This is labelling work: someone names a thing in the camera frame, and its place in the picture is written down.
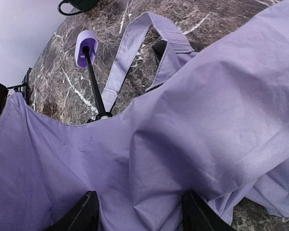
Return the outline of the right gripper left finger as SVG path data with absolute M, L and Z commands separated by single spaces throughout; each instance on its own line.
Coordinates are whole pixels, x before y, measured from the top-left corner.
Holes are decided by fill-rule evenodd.
M 87 191 L 80 200 L 46 231 L 97 231 L 99 200 L 96 191 Z

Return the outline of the lavender folding umbrella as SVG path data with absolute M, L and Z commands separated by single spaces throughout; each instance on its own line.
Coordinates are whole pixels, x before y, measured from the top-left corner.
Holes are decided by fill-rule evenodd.
M 0 117 L 0 231 L 41 231 L 96 191 L 103 231 L 175 231 L 195 191 L 227 224 L 242 198 L 289 217 L 289 0 L 196 53 L 166 17 L 122 37 L 114 103 L 150 26 L 167 45 L 153 85 L 119 115 L 73 126 L 20 93 Z

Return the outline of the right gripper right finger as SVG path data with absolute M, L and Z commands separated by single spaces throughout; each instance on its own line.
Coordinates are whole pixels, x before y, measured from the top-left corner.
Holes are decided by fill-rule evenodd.
M 182 196 L 184 231 L 235 231 L 193 190 Z

